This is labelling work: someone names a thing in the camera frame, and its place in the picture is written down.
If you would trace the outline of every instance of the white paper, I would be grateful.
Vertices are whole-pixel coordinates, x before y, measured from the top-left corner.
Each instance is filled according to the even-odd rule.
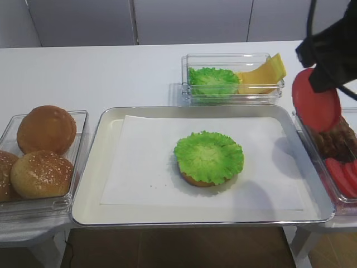
[[[220,132],[243,148],[244,169],[209,188],[181,177],[173,150],[192,132]],[[127,116],[101,204],[303,210],[301,174],[273,118],[153,119]]]

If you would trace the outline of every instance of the cheese slice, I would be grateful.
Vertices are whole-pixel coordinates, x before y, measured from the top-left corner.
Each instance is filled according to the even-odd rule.
[[[268,59],[264,64],[253,71],[238,72],[242,85],[239,86],[239,94],[260,94],[270,93],[274,88],[269,88],[267,85],[276,85],[286,76],[284,63],[281,60],[280,54]],[[244,85],[266,85],[265,87],[251,87]]]

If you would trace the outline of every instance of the clear plastic container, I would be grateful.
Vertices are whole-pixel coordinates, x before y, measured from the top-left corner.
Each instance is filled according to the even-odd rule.
[[[74,166],[73,177],[67,194],[61,197],[20,199],[0,202],[0,221],[9,221],[31,216],[52,216],[67,214],[73,201],[73,196],[85,166],[88,154],[89,130],[87,111],[69,112],[76,122],[77,133],[75,140],[68,151],[63,155]],[[26,115],[18,115],[11,118],[2,137],[0,138],[0,150],[7,151],[18,157],[23,152],[17,145],[16,134],[20,123]]]
[[[336,207],[337,216],[357,216],[357,198],[345,197],[336,186],[330,172],[328,171],[324,159],[312,137],[311,131],[303,124],[297,114],[293,114],[297,131],[300,138],[318,172],[321,181]],[[357,130],[357,109],[343,109],[342,116],[353,130]]]
[[[275,104],[281,97],[284,80],[277,84],[237,84],[237,85],[191,85],[189,69],[206,68],[226,69],[233,72],[252,71],[270,58],[268,53],[260,54],[188,54],[182,58],[182,95],[190,105],[232,105],[232,104]],[[236,94],[196,94],[200,88],[205,92],[220,90]],[[261,92],[256,94],[238,94],[238,92]]]

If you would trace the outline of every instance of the lettuce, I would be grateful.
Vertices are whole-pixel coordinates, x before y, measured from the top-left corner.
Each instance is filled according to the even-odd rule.
[[[236,94],[240,83],[238,76],[231,70],[189,68],[189,82],[194,95],[231,95]]]
[[[177,142],[174,153],[182,173],[206,183],[222,184],[244,165],[242,147],[217,132],[192,133]]]

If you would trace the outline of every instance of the tomato slice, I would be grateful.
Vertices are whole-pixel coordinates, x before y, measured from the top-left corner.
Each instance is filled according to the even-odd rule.
[[[347,181],[347,178],[342,170],[342,164],[333,158],[326,159],[325,164],[341,193],[347,198],[357,197],[357,191],[355,191],[351,184]]]
[[[352,188],[357,191],[357,174],[354,172],[353,163],[347,163],[343,167],[343,171],[347,181],[351,184]]]
[[[353,161],[353,172],[357,175],[357,160]]]
[[[292,84],[292,101],[302,122],[317,132],[331,130],[341,118],[336,89],[315,93],[308,80],[313,68],[297,74]]]

